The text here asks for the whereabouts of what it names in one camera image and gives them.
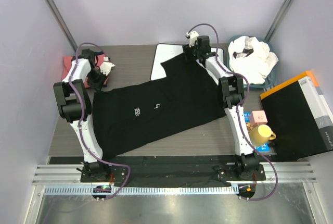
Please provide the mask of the pink cube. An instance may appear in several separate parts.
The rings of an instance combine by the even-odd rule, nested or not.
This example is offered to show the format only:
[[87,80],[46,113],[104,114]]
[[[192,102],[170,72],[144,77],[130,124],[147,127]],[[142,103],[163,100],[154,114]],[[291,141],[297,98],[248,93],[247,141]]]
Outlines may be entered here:
[[265,125],[268,123],[266,113],[264,110],[255,110],[252,111],[249,116],[250,125],[256,127],[259,125]]

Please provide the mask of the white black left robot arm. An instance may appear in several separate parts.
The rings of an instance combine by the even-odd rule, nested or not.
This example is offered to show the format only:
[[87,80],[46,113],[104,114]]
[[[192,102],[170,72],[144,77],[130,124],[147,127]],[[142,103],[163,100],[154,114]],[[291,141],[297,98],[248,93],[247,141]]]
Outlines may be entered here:
[[87,88],[100,92],[114,64],[103,51],[84,49],[70,58],[70,69],[62,81],[53,85],[61,118],[75,131],[83,151],[83,168],[78,171],[85,180],[110,178],[109,165],[103,162],[103,151],[97,142],[92,120],[92,103]]

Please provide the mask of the yellow mug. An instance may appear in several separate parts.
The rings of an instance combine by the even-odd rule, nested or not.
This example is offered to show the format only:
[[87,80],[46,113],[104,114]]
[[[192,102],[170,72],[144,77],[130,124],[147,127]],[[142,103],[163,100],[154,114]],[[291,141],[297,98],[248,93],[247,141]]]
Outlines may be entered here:
[[255,147],[259,147],[267,143],[268,141],[276,139],[276,134],[268,125],[259,125],[254,127],[249,132],[251,143]]

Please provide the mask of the white tray board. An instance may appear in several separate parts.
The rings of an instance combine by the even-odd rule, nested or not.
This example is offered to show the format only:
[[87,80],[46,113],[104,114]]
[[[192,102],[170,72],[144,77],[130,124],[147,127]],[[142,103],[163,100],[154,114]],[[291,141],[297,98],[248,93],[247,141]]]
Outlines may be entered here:
[[170,60],[183,53],[182,45],[175,44],[158,44],[156,46],[155,56],[153,59],[150,79],[158,80],[166,77],[166,73],[161,63]]

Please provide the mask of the aluminium rail frame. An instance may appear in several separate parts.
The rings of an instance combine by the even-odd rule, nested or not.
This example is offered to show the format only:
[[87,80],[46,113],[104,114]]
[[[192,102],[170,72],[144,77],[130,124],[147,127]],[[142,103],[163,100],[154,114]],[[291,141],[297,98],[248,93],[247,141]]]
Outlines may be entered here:
[[245,179],[237,178],[233,164],[225,167],[189,165],[175,171],[176,165],[138,165],[132,167],[127,180],[126,170],[116,168],[105,180],[82,175],[77,164],[39,165],[33,177],[33,185],[45,186],[49,194],[110,195],[124,185],[120,195],[189,195],[189,194],[236,194],[245,187],[260,183],[313,183],[316,182],[311,165],[307,162],[262,163],[258,172]]

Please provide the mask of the black floral print t-shirt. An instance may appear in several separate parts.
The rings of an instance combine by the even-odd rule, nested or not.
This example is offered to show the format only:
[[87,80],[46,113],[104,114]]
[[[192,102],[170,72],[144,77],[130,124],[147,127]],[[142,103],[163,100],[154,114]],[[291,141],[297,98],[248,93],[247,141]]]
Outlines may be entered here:
[[104,160],[225,117],[218,86],[196,61],[180,54],[161,65],[165,78],[95,93],[93,126]]

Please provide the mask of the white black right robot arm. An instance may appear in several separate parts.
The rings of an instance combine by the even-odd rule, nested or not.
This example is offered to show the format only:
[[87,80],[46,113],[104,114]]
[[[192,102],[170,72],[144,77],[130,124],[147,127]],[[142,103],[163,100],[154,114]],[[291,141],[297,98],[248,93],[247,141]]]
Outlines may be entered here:
[[233,74],[213,52],[207,35],[196,31],[186,34],[189,43],[183,45],[186,61],[198,61],[218,80],[218,101],[229,120],[235,141],[235,175],[241,180],[252,180],[260,162],[250,143],[242,102],[245,99],[243,78]]

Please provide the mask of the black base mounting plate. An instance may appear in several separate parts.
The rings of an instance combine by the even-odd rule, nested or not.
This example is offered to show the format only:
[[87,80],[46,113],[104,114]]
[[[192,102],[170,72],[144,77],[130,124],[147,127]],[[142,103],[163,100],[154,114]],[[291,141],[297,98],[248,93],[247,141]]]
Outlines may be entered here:
[[[181,187],[191,183],[216,183],[241,180],[235,175],[235,157],[222,156],[119,156],[113,164],[128,165],[131,169],[129,186]],[[266,180],[262,165],[255,173],[258,181]]]

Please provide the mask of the black orange box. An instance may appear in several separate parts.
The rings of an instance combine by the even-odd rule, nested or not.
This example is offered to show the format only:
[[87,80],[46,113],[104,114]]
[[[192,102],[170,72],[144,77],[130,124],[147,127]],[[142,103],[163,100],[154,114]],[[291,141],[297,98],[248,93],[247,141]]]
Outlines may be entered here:
[[332,151],[332,112],[311,71],[260,95],[277,161],[296,161]]

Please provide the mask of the folded coral pink t-shirt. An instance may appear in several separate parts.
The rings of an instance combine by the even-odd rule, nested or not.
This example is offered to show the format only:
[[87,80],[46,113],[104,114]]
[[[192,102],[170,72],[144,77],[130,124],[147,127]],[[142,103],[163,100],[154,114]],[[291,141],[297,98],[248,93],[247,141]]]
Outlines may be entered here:
[[68,82],[69,77],[71,77],[71,81],[81,79],[84,81],[84,85],[86,88],[89,88],[87,83],[87,75],[91,71],[91,65],[88,59],[79,58],[78,64],[76,64],[76,59],[74,56],[66,56],[63,58],[64,68],[62,72],[62,81]]

